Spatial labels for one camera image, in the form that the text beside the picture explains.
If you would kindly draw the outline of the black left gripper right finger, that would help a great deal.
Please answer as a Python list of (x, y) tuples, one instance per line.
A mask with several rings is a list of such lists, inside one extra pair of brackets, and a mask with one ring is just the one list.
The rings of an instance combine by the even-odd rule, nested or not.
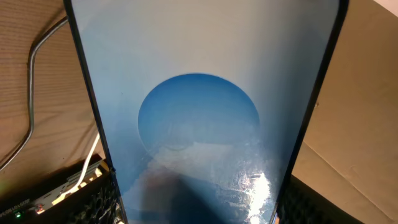
[(292, 176), (277, 208), (280, 224), (362, 224)]

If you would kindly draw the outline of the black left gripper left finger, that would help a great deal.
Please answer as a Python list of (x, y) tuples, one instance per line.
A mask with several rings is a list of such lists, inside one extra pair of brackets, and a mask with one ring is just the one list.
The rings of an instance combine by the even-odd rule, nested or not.
[(112, 224), (117, 214), (118, 194), (109, 172), (94, 180), (94, 189), (67, 216), (72, 224)]

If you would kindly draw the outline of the blue screen smartphone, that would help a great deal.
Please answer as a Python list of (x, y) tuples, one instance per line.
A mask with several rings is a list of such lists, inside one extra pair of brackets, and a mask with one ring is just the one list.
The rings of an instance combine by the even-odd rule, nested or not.
[(340, 0), (65, 1), (128, 223), (272, 223)]

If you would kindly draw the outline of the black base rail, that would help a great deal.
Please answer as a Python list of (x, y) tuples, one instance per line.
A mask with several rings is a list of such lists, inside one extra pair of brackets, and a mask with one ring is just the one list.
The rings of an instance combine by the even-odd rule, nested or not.
[(43, 182), (1, 200), (1, 224), (12, 223), (84, 223), (85, 212), (91, 215), (99, 202), (91, 202), (109, 176), (109, 167), (95, 154), (76, 190), (84, 161), (61, 169)]

